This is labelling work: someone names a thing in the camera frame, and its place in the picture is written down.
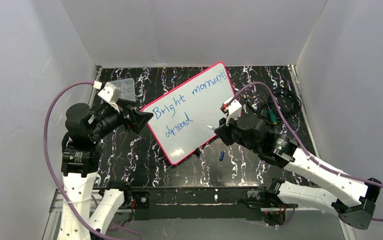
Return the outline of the blue marker cap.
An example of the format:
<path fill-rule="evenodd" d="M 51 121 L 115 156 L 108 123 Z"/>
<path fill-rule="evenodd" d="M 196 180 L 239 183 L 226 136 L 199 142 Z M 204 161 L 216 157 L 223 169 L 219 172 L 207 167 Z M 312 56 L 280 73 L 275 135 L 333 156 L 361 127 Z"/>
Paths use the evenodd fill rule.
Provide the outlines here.
<path fill-rule="evenodd" d="M 220 153 L 219 161 L 223 161 L 224 157 L 225 157 L 225 152 L 222 151 L 222 152 Z"/>

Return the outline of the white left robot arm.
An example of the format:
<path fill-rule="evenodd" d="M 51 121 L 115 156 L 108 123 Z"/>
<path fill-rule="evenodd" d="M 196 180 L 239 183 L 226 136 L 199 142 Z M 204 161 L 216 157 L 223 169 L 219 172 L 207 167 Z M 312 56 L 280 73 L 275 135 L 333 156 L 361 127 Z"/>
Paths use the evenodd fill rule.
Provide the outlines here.
<path fill-rule="evenodd" d="M 99 240 L 118 209 L 132 200 L 129 185 L 114 181 L 99 192 L 102 199 L 91 212 L 102 156 L 97 150 L 98 142 L 118 127 L 139 134 L 154 116 L 139 111 L 128 100 L 124 104 L 120 111 L 105 105 L 93 113 L 86 103 L 76 103 L 65 113 L 67 133 L 62 140 L 61 172 L 63 190 L 69 199 L 62 204 L 59 240 Z"/>

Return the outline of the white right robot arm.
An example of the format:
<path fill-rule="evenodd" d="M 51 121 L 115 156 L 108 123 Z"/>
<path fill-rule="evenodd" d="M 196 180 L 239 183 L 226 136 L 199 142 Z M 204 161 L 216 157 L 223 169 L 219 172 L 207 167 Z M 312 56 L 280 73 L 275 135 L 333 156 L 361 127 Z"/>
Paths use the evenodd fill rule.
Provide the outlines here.
<path fill-rule="evenodd" d="M 259 191 L 253 191 L 243 199 L 249 207 L 305 206 L 338 216 L 345 224 L 366 230 L 374 219 L 376 201 L 380 194 L 375 184 L 352 180 L 339 169 L 330 172 L 332 166 L 313 155 L 305 154 L 298 143 L 275 133 L 256 116 L 245 115 L 238 119 L 222 118 L 214 129 L 222 142 L 229 146 L 239 144 L 256 154 L 262 161 L 298 174 L 315 183 L 317 187 L 302 186 L 284 179 L 272 179 Z"/>

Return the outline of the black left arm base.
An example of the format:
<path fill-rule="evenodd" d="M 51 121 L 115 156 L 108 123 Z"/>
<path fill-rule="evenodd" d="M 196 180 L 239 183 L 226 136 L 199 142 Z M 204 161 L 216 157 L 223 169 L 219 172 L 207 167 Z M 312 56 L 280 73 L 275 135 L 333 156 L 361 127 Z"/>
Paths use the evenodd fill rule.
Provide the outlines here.
<path fill-rule="evenodd" d="M 115 189 L 123 193 L 123 203 L 120 209 L 148 209 L 150 207 L 150 193 L 143 189 L 133 188 L 124 180 L 110 181 L 106 187 L 107 190 Z"/>

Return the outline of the pink framed whiteboard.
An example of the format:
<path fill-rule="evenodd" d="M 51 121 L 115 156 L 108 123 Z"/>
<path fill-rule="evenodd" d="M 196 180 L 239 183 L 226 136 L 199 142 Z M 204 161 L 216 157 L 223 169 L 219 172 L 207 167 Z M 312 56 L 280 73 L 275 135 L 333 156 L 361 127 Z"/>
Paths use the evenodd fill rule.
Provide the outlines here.
<path fill-rule="evenodd" d="M 221 106 L 235 91 L 223 62 L 217 62 L 142 108 L 147 123 L 171 165 L 177 165 L 213 139 L 206 127 L 218 127 Z"/>

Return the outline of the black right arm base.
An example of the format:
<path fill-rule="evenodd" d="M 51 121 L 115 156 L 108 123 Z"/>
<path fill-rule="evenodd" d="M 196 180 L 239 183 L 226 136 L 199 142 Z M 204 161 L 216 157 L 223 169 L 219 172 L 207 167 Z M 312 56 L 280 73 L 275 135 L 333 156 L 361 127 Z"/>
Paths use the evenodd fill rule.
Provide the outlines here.
<path fill-rule="evenodd" d="M 265 189 L 244 192 L 238 202 L 249 209 L 261 210 L 262 220 L 271 227 L 286 225 L 292 218 L 287 219 L 286 211 L 292 210 L 293 215 L 298 207 L 297 204 L 282 202 L 276 194 Z"/>

